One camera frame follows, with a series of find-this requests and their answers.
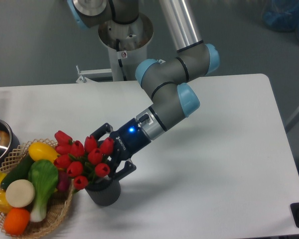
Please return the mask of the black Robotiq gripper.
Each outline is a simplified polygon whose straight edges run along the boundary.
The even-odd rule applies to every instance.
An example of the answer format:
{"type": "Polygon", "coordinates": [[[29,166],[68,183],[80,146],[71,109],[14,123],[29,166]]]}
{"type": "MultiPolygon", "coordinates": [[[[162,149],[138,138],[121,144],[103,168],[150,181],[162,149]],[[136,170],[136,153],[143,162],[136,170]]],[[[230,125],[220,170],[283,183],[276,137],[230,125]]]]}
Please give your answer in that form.
{"type": "Polygon", "coordinates": [[[113,156],[117,158],[118,162],[124,161],[123,168],[117,171],[113,159],[108,159],[107,164],[110,167],[108,177],[111,180],[121,180],[137,169],[131,157],[151,143],[151,140],[138,125],[135,118],[116,131],[113,131],[113,127],[109,123],[105,123],[90,135],[94,137],[98,144],[101,144],[103,141],[100,138],[105,134],[109,134],[110,138],[114,140],[113,156]]]}

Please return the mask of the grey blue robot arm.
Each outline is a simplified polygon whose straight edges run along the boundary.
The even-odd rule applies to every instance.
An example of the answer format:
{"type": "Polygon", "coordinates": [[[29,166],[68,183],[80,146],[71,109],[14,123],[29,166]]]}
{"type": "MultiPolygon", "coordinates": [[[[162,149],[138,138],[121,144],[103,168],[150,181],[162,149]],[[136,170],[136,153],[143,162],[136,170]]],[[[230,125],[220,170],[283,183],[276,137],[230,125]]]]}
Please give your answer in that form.
{"type": "Polygon", "coordinates": [[[136,0],[70,0],[68,6],[82,28],[98,27],[107,48],[114,81],[136,80],[152,105],[117,131],[104,125],[95,131],[114,140],[108,163],[109,177],[120,180],[135,170],[130,158],[199,108],[189,82],[219,66],[219,54],[203,42],[186,0],[162,0],[160,6],[171,33],[177,57],[169,61],[149,59],[147,46],[153,37],[152,22],[139,11],[136,0]]]}

